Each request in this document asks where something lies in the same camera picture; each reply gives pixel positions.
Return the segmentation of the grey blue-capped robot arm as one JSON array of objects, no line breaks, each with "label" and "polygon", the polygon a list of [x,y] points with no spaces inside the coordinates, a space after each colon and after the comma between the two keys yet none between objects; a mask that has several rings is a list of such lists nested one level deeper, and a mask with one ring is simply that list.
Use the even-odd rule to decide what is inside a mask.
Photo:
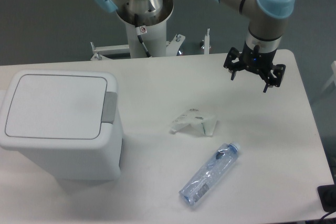
[{"label": "grey blue-capped robot arm", "polygon": [[[132,58],[175,56],[166,41],[166,23],[173,13],[173,0],[94,0],[107,13],[117,13],[124,22]],[[224,67],[232,76],[239,71],[259,75],[266,88],[279,87],[285,65],[273,63],[295,0],[215,0],[248,17],[242,50],[231,48]]]}]

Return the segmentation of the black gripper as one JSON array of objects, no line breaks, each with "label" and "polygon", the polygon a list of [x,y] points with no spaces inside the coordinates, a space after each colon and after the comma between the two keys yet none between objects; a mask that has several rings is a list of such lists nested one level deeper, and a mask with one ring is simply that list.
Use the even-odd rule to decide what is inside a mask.
[{"label": "black gripper", "polygon": [[268,88],[280,87],[286,66],[284,64],[273,64],[273,59],[276,54],[276,49],[271,52],[260,52],[260,49],[254,49],[245,42],[243,52],[239,52],[235,47],[231,47],[228,52],[223,67],[231,73],[230,79],[233,81],[236,72],[246,70],[255,74],[259,74],[265,81],[263,93],[266,93]]}]

